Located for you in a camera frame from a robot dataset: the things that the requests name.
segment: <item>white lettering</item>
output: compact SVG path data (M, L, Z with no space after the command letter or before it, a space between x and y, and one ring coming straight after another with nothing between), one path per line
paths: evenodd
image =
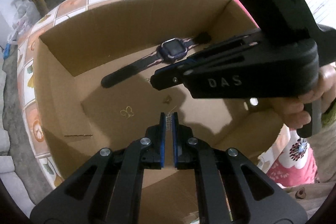
M232 80L235 82L234 83L235 85L241 85L242 84L241 80L239 79L239 75L232 76Z
M224 86L230 86L229 83L225 80L225 78L222 77L222 87Z
M208 81L209 81L210 87L215 88L217 86L217 83L214 79L209 78Z

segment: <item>triangular cutout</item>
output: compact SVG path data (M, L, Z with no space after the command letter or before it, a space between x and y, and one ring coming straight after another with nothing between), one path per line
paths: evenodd
M256 201L260 201L268 196L273 195L274 190L249 167L243 165L241 170L245 176L247 184L250 187L253 198Z
M68 185L68 187L65 190L65 194L77 200L82 200L96 170L97 170L96 165L91 166L77 180Z

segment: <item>silver rivet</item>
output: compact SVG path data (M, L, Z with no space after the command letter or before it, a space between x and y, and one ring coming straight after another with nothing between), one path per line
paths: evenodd
M189 75L189 74L191 74L191 73L193 73L193 70L187 70L187 71L185 71L184 73L183 73L183 75Z
M102 150L100 150L100 155L105 157L108 156L111 153L111 150L109 150L108 148L103 148Z
M188 139L189 144L197 144L198 140L196 138L190 138Z
M140 140L140 143L144 144L144 145L150 144L151 143L151 139L150 138L142 138Z
M236 148L229 148L227 150L227 153L229 154L229 156L231 157L235 157L238 156L238 150Z

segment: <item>cardboard box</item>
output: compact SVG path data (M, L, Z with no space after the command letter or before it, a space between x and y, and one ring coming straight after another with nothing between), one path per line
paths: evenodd
M34 85L43 132L62 176L103 147L127 147L159 122L160 112L170 111L196 137L219 149L236 147L257 163L282 127L271 110L250 114L244 100L196 100L183 85L157 91L148 80L164 64L110 89L100 86L103 76L170 38L207 31L216 43L252 28L232 0L124 0L45 32L35 46ZM177 172L172 158L167 136L166 167L145 171L139 223L183 223L198 210L193 171Z

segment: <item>smartwatch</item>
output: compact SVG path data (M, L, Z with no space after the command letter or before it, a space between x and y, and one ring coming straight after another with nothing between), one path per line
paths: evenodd
M173 64L174 62L183 59L188 51L196 45L208 43L210 40L210 35L205 32L194 38L169 39L161 43L151 54L106 75L103 77L100 84L104 88L110 88L154 65L162 62Z

